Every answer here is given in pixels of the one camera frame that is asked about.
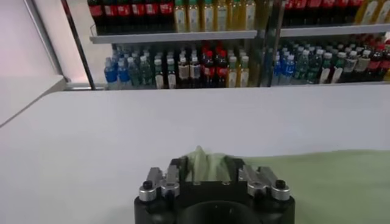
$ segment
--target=metal shelf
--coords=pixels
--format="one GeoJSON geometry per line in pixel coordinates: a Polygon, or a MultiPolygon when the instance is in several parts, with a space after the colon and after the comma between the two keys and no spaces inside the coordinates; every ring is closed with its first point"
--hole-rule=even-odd
{"type": "Polygon", "coordinates": [[[347,35],[359,33],[389,32],[390,24],[286,28],[280,30],[280,37],[308,37],[326,35],[347,35]]]}
{"type": "Polygon", "coordinates": [[[220,32],[193,32],[193,33],[149,33],[129,35],[104,35],[93,36],[90,40],[94,44],[113,43],[149,43],[167,41],[194,41],[194,40],[231,40],[253,39],[257,35],[256,30],[220,31],[220,32]]]}

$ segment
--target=green towel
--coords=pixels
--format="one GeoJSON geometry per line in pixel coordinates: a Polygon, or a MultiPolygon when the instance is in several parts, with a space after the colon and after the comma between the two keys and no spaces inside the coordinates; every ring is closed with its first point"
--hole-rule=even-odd
{"type": "MultiPolygon", "coordinates": [[[[223,154],[200,147],[188,155],[187,180],[228,180],[223,154]]],[[[243,158],[269,166],[296,200],[296,224],[390,223],[390,151],[343,150],[243,158]]]]}

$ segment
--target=plastic bottle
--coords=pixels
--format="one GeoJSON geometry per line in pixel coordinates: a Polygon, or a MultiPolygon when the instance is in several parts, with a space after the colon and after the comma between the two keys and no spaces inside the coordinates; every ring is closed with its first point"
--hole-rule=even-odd
{"type": "Polygon", "coordinates": [[[196,0],[190,0],[188,5],[188,30],[190,32],[200,31],[199,7],[196,0]]]}
{"type": "Polygon", "coordinates": [[[227,30],[227,4],[226,0],[218,0],[215,8],[215,31],[227,30]]]}
{"type": "Polygon", "coordinates": [[[168,86],[169,89],[176,89],[176,73],[175,73],[175,61],[173,58],[169,58],[168,64],[168,86]]]}
{"type": "Polygon", "coordinates": [[[235,56],[231,56],[229,58],[229,75],[228,75],[228,88],[234,88],[237,84],[237,58],[235,56]]]}
{"type": "Polygon", "coordinates": [[[109,61],[105,62],[104,75],[107,81],[108,90],[116,90],[118,88],[118,73],[109,61]]]}
{"type": "Polygon", "coordinates": [[[240,73],[240,86],[239,87],[248,87],[249,81],[249,57],[243,56],[241,59],[241,73],[240,73]]]}
{"type": "Polygon", "coordinates": [[[228,19],[228,30],[243,29],[243,6],[241,5],[240,0],[230,1],[228,7],[228,19]]]}
{"type": "Polygon", "coordinates": [[[322,65],[322,54],[324,50],[318,49],[316,55],[309,61],[309,70],[307,72],[307,84],[318,82],[318,75],[322,65]]]}
{"type": "Polygon", "coordinates": [[[282,65],[280,64],[280,56],[276,55],[275,67],[274,67],[274,75],[272,76],[271,86],[279,85],[281,74],[282,74],[282,65]]]}
{"type": "Polygon", "coordinates": [[[161,59],[154,60],[155,66],[155,80],[156,80],[156,88],[163,89],[164,88],[164,73],[161,67],[161,59]]]}
{"type": "Polygon", "coordinates": [[[294,79],[305,80],[308,69],[309,69],[309,51],[304,50],[302,55],[299,57],[297,61],[296,71],[294,73],[294,79]]]}
{"type": "Polygon", "coordinates": [[[328,83],[329,78],[332,76],[333,70],[331,62],[332,54],[329,52],[324,53],[324,61],[322,62],[322,69],[319,77],[320,84],[328,83]]]}
{"type": "Polygon", "coordinates": [[[200,64],[195,55],[191,59],[190,77],[192,80],[192,88],[200,88],[200,64]]]}
{"type": "Polygon", "coordinates": [[[342,71],[344,70],[344,66],[346,63],[346,57],[347,57],[347,54],[345,52],[338,52],[337,60],[336,60],[335,67],[334,67],[335,71],[333,73],[333,77],[331,78],[332,83],[339,82],[340,76],[342,74],[342,71]]]}

